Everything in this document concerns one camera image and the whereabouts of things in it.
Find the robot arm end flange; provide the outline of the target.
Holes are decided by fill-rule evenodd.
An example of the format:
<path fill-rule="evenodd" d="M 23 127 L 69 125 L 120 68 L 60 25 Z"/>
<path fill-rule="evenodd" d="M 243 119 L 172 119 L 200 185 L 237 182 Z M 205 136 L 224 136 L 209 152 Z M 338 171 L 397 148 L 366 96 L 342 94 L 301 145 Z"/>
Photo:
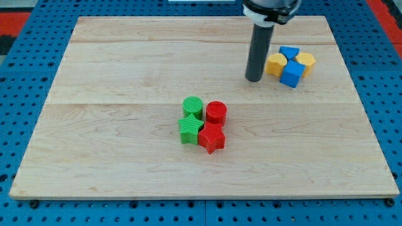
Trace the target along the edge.
<path fill-rule="evenodd" d="M 302 0 L 243 0 L 243 14 L 257 26 L 284 25 L 297 13 Z"/>

